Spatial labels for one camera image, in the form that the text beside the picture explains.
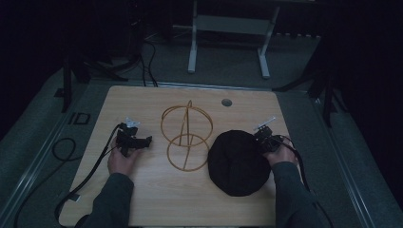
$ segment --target black fabric bundle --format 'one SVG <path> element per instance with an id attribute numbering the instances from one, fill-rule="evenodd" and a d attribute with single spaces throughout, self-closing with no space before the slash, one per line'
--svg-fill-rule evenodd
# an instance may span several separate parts
<path id="1" fill-rule="evenodd" d="M 232 197 L 258 191 L 271 171 L 255 137 L 241 130 L 220 134 L 208 152 L 207 161 L 210 179 Z"/>

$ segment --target table leg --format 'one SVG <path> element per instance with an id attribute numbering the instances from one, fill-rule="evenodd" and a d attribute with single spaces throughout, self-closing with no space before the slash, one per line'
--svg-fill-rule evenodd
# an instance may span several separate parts
<path id="1" fill-rule="evenodd" d="M 275 27 L 275 24 L 276 24 L 278 12 L 279 12 L 279 7 L 276 7 L 274 10 L 274 13 L 273 13 L 273 17 L 267 27 L 266 36 L 264 38 L 264 44 L 262 47 L 258 48 L 258 57 L 259 57 L 259 62 L 260 62 L 261 76 L 264 79 L 268 79 L 270 77 L 269 67 L 267 66 L 267 60 L 266 60 L 266 50 L 267 50 L 267 47 L 269 46 L 269 41 L 273 34 L 273 28 Z"/>
<path id="2" fill-rule="evenodd" d="M 196 57 L 198 54 L 198 44 L 197 44 L 197 21 L 198 21 L 198 1 L 193 1 L 193 26 L 192 26 L 192 47 L 190 48 L 189 55 L 189 65 L 187 67 L 187 72 L 194 73 L 196 70 Z"/>

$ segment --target hand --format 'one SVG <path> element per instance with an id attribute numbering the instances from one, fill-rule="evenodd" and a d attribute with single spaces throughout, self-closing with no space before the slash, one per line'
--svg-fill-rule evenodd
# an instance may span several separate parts
<path id="1" fill-rule="evenodd" d="M 107 161 L 107 168 L 109 174 L 121 173 L 130 176 L 133 171 L 134 163 L 142 152 L 141 149 L 129 149 L 127 157 L 121 153 L 121 149 L 116 147 L 116 138 L 112 141 L 112 151 L 110 152 L 109 159 Z"/>
<path id="2" fill-rule="evenodd" d="M 289 137 L 285 137 L 283 143 L 290 144 Z M 263 156 L 269 161 L 270 165 L 273 167 L 279 162 L 292 162 L 295 165 L 298 164 L 298 160 L 293 151 L 287 148 L 285 145 L 281 145 L 276 152 L 267 152 Z"/>

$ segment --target gray floor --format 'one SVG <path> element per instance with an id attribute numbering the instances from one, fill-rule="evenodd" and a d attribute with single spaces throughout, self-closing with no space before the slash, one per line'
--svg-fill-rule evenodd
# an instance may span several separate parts
<path id="1" fill-rule="evenodd" d="M 270 90 L 300 75 L 318 41 L 307 37 L 274 37 L 267 54 L 272 77 L 265 80 L 260 77 L 256 52 L 259 38 L 202 34 L 196 73 L 188 74 L 189 32 L 182 28 L 176 31 L 170 43 L 158 34 L 147 39 L 157 50 L 151 68 L 160 86 Z M 148 62 L 152 47 L 145 45 L 143 54 Z M 77 143 L 73 157 L 82 155 L 107 90 L 113 85 L 143 84 L 139 67 L 121 75 L 129 78 L 129 82 L 117 83 L 94 73 L 89 85 L 74 83 L 73 104 L 65 114 L 60 112 L 62 100 L 53 97 L 62 86 L 62 74 L 58 72 L 49 78 L 0 142 L 1 227 L 11 226 L 18 202 L 27 195 L 24 190 L 35 186 L 61 163 L 51 155 L 54 143 L 71 137 Z M 333 128 L 328 128 L 320 117 L 322 105 L 304 92 L 308 87 L 309 83 L 278 93 L 278 100 L 290 135 L 304 159 L 308 182 L 335 227 L 399 227 L 403 224 L 402 212 L 379 174 L 354 120 L 336 106 L 337 112 L 332 113 Z M 90 114 L 88 124 L 70 123 L 75 113 Z M 55 149 L 65 157 L 71 144 L 60 142 Z M 38 160 L 42 165 L 30 166 Z M 78 161 L 66 163 L 32 195 L 21 212 L 18 227 L 59 227 L 53 210 L 67 193 L 78 164 Z"/>

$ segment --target tabletop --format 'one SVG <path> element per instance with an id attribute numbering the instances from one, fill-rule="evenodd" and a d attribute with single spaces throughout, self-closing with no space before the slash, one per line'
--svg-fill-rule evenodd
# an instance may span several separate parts
<path id="1" fill-rule="evenodd" d="M 71 189 L 86 177 L 113 128 L 124 123 L 126 117 L 140 122 L 136 134 L 138 139 L 148 136 L 153 139 L 150 147 L 145 148 L 136 161 L 130 177 L 135 184 L 130 226 L 275 224 L 273 175 L 254 194 L 230 197 L 210 180 L 207 165 L 203 165 L 208 148 L 225 131 L 237 129 L 253 134 L 258 124 L 276 117 L 268 125 L 275 134 L 288 135 L 275 93 L 113 86 L 108 91 Z M 178 136 L 186 132 L 196 136 L 190 143 L 194 146 L 177 145 Z M 187 147 L 191 148 L 186 158 Z M 79 218 L 90 214 L 92 202 L 109 176 L 106 162 L 107 158 L 79 191 L 80 199 L 65 203 L 59 219 L 61 224 L 74 226 Z"/>

